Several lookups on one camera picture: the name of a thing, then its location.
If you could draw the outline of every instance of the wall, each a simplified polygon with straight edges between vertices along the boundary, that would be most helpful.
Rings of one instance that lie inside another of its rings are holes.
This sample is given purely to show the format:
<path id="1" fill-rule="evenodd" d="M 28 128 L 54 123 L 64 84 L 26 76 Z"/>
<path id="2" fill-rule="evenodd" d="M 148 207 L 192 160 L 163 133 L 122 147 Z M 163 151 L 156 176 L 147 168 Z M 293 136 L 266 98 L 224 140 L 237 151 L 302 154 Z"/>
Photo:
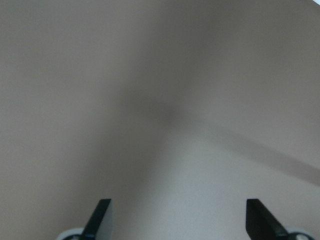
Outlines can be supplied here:
<path id="1" fill-rule="evenodd" d="M 311 0 L 4 1 L 0 238 L 114 202 L 113 239 L 249 239 L 245 201 L 320 238 Z"/>

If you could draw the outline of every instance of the white wall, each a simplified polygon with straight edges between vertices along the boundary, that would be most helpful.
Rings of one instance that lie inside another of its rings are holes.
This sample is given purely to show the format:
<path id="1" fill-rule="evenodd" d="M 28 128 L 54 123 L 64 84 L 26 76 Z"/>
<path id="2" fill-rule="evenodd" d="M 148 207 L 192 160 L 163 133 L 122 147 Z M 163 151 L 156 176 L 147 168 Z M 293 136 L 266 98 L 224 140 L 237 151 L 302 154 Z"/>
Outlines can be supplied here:
<path id="1" fill-rule="evenodd" d="M 114 201 L 114 240 L 249 239 L 245 201 L 320 238 L 311 0 L 6 1 L 0 239 Z"/>

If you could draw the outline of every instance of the white base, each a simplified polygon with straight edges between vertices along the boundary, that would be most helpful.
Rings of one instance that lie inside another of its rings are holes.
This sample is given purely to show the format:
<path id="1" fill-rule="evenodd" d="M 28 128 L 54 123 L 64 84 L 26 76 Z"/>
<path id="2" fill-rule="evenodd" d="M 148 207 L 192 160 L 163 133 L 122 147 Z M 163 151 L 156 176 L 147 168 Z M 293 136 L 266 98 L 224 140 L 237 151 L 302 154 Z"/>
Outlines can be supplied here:
<path id="1" fill-rule="evenodd" d="M 78 228 L 72 228 L 66 231 L 63 231 L 62 233 L 59 234 L 59 236 L 55 240 L 63 240 L 68 236 L 71 235 L 80 235 L 82 234 L 84 228 L 83 227 L 78 227 Z"/>
<path id="2" fill-rule="evenodd" d="M 302 229 L 302 228 L 289 226 L 289 227 L 285 227 L 285 230 L 286 230 L 289 234 L 292 234 L 292 233 L 302 233 L 302 234 L 309 235 L 310 237 L 313 237 L 313 236 L 310 234 L 310 232 L 307 232 L 306 230 L 304 230 L 304 229 Z"/>

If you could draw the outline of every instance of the white plastic part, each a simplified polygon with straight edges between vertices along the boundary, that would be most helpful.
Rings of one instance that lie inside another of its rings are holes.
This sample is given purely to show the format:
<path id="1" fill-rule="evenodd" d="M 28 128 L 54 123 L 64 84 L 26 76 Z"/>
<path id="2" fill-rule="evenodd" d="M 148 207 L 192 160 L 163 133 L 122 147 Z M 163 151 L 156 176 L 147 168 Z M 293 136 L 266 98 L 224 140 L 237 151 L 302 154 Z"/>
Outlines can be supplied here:
<path id="1" fill-rule="evenodd" d="M 83 227 L 78 227 L 78 228 L 72 228 L 66 231 L 63 231 L 62 233 L 59 234 L 59 236 L 55 240 L 63 240 L 68 236 L 71 235 L 81 235 L 82 232 L 84 231 Z"/>
<path id="2" fill-rule="evenodd" d="M 286 226 L 285 227 L 285 230 L 289 233 L 289 234 L 292 234 L 292 233 L 302 233 L 302 234 L 306 234 L 306 235 L 309 235 L 310 237 L 313 237 L 313 235 L 310 233 L 310 232 L 307 232 L 306 230 L 302 229 L 302 228 L 298 228 L 298 227 L 288 227 Z"/>
<path id="3" fill-rule="evenodd" d="M 309 240 L 309 238 L 305 235 L 302 234 L 298 234 L 297 236 L 295 236 L 296 240 Z"/>
<path id="4" fill-rule="evenodd" d="M 320 5 L 320 0 L 313 0 L 313 1 Z"/>

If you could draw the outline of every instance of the black prong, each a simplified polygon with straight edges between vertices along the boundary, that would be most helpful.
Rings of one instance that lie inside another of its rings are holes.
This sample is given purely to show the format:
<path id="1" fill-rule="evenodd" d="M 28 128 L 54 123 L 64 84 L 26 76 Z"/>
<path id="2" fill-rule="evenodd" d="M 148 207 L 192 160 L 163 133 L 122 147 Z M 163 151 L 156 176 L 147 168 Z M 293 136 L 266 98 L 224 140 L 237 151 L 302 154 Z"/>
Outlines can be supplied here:
<path id="1" fill-rule="evenodd" d="M 111 199 L 101 199 L 86 224 L 80 240 L 109 240 L 112 230 Z"/>
<path id="2" fill-rule="evenodd" d="M 251 240 L 286 240 L 288 232 L 259 199 L 246 201 L 245 229 Z"/>

